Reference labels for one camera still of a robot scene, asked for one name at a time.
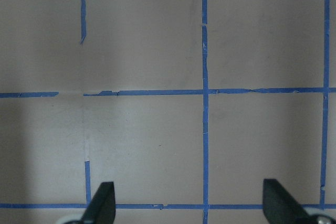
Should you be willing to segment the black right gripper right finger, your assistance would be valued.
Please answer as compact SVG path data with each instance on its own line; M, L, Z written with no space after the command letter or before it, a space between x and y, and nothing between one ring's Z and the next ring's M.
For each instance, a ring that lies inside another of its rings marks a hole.
M308 214L276 179L264 179L262 190L263 213L268 223L318 223L318 216Z

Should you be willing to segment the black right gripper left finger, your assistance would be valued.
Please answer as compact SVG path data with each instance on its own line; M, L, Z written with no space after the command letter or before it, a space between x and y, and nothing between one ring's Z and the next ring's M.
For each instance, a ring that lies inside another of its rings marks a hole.
M79 223L113 224L116 216L116 198L113 182L100 184Z

